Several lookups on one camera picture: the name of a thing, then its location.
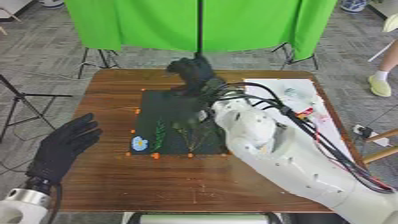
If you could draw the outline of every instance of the white sneaker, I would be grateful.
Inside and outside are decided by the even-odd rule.
[[[390,86],[388,81],[376,79],[374,76],[370,76],[368,81],[370,81],[370,90],[372,90],[374,94],[377,96],[390,97],[392,96],[392,86]]]
[[[398,14],[390,16],[386,22],[384,22],[384,29],[383,32],[392,32],[398,28]]]

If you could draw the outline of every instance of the black glove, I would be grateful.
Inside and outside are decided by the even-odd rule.
[[[185,95],[198,95],[207,81],[216,78],[212,65],[203,56],[194,59],[184,58],[168,66],[168,72],[178,73],[185,81]]]
[[[95,115],[86,114],[54,131],[36,153],[27,176],[42,177],[52,184],[59,184],[70,171],[79,154],[97,144],[102,135]]]

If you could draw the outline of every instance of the wooden tabletop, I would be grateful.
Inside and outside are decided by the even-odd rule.
[[[244,78],[312,79],[347,146],[363,164],[331,102],[312,73],[217,71],[230,82]],[[141,106],[141,89],[182,85],[164,70],[102,70],[75,116],[93,112],[104,129],[100,143],[81,155],[65,179],[66,211],[329,212],[289,194],[235,156],[127,156]]]

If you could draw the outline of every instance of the green backdrop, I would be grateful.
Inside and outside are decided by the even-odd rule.
[[[196,52],[198,0],[66,0],[82,43]],[[313,55],[337,0],[205,0],[205,52],[290,42],[296,59]]]

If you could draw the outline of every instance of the person's leg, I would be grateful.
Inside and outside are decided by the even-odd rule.
[[[398,65],[398,40],[395,41],[379,66],[379,71],[370,77],[372,92],[384,97],[392,96],[392,87],[388,83],[390,72]]]
[[[383,64],[381,64],[381,71],[390,72],[398,65],[398,40],[395,41],[384,59],[383,59]]]

